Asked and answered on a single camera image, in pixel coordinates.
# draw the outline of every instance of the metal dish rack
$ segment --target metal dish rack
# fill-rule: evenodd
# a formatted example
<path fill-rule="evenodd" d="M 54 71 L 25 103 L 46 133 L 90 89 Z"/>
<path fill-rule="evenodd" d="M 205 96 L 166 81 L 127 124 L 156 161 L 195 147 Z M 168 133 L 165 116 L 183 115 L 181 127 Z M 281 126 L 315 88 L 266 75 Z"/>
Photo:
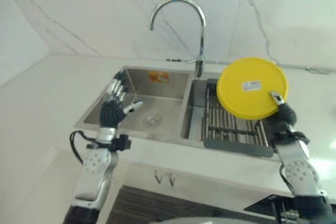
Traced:
<path fill-rule="evenodd" d="M 225 110 L 217 99 L 216 80 L 213 79 L 207 81 L 202 141 L 206 148 L 216 150 L 264 157 L 273 155 L 263 122 L 240 119 Z"/>

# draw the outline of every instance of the robotic hand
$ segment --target robotic hand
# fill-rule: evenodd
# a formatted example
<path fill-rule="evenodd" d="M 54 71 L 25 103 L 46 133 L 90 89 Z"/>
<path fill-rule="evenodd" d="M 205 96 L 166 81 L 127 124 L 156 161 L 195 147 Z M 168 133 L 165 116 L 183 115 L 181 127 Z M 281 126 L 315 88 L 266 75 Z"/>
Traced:
<path fill-rule="evenodd" d="M 125 72 L 118 72 L 109 83 L 100 112 L 100 128 L 97 138 L 89 138 L 83 131 L 74 131 L 70 135 L 71 148 L 83 164 L 75 196 L 65 216 L 64 224 L 95 224 L 100 209 L 109 192 L 112 172 L 118 163 L 117 151 L 130 149 L 131 141 L 127 135 L 117 137 L 118 124 L 130 113 L 142 105 L 136 101 L 123 108 L 127 93 L 124 86 Z M 80 134 L 91 143 L 84 159 L 80 157 L 74 144 L 75 135 Z"/>
<path fill-rule="evenodd" d="M 280 176 L 295 197 L 300 216 L 298 223 L 336 223 L 327 195 L 320 189 L 319 176 L 309 162 L 309 140 L 303 133 L 293 130 L 297 121 L 294 110 L 277 92 L 270 94 L 278 106 L 278 112 L 269 117 L 268 122 L 282 161 Z"/>

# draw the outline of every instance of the label sticker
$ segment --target label sticker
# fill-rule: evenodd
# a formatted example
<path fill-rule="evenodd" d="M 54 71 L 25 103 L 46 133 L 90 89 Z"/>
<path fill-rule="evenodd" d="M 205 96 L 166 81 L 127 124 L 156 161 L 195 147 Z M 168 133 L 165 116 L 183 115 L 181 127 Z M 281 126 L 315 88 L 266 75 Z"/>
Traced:
<path fill-rule="evenodd" d="M 243 82 L 243 89 L 246 92 L 254 91 L 254 90 L 260 90 L 261 89 L 261 82 L 260 81 Z"/>
<path fill-rule="evenodd" d="M 169 83 L 169 74 L 166 72 L 148 71 L 147 73 L 151 82 Z"/>

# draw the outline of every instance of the sink drain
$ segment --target sink drain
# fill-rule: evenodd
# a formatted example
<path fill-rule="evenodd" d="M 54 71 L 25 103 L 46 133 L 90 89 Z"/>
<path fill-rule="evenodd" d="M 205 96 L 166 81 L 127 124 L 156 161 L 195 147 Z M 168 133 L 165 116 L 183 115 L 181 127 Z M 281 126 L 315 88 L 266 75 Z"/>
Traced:
<path fill-rule="evenodd" d="M 155 127 L 158 127 L 160 123 L 162 122 L 163 118 L 157 113 L 150 113 L 147 114 L 142 119 L 142 125 L 147 129 L 153 129 Z"/>

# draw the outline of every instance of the white label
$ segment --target white label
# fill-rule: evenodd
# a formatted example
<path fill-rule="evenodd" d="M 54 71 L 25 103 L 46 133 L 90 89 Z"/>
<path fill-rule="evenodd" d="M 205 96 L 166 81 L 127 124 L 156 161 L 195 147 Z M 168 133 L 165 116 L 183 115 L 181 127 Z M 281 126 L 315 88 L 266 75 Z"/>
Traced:
<path fill-rule="evenodd" d="M 261 89 L 261 82 L 260 81 L 248 81 L 243 82 L 243 89 L 244 91 L 254 91 Z"/>

